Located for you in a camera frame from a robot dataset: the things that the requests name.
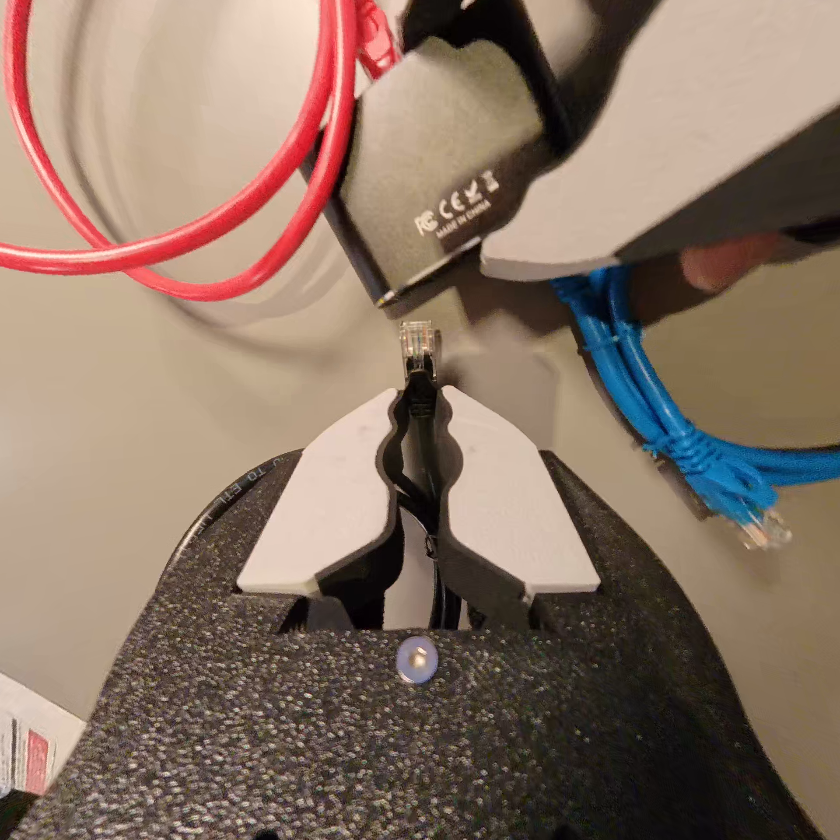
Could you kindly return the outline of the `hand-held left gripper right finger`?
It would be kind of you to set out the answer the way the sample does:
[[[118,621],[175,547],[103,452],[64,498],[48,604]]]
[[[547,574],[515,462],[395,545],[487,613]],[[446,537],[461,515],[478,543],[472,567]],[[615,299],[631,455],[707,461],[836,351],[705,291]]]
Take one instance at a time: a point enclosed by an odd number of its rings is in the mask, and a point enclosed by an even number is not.
[[[601,578],[527,435],[446,385],[437,394],[435,437],[437,556],[449,589],[463,598],[598,589]]]

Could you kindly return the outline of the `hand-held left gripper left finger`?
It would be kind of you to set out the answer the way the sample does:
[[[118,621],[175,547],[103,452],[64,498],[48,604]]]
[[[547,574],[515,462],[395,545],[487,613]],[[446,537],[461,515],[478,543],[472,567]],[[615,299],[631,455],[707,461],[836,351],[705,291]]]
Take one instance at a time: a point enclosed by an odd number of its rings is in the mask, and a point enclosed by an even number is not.
[[[246,594],[326,595],[328,582],[382,543],[396,503],[382,454],[395,432],[390,387],[304,448],[237,579]]]

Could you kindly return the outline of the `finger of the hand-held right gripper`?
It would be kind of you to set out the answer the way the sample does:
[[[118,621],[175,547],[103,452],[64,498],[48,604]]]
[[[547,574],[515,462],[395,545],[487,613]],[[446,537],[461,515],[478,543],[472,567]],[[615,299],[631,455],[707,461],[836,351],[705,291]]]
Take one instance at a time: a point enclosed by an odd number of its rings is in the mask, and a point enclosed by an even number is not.
[[[838,1],[526,2],[573,149],[480,253],[538,281],[838,218]]]

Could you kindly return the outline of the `black ethernet hub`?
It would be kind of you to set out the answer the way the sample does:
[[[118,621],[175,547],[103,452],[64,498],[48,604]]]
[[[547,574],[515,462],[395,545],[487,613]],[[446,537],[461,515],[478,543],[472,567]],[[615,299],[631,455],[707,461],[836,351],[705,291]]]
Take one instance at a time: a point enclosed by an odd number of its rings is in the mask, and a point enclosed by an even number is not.
[[[390,308],[508,224],[570,141],[536,36],[427,38],[356,99],[323,214]]]

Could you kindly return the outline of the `person's right hand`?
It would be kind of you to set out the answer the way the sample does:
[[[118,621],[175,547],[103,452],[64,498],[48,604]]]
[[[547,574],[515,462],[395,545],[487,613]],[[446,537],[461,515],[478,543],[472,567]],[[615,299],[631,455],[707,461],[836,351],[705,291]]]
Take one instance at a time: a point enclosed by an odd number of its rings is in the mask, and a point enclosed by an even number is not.
[[[751,234],[714,245],[685,248],[679,254],[679,265],[693,288],[717,295],[771,262],[782,239],[781,233]]]

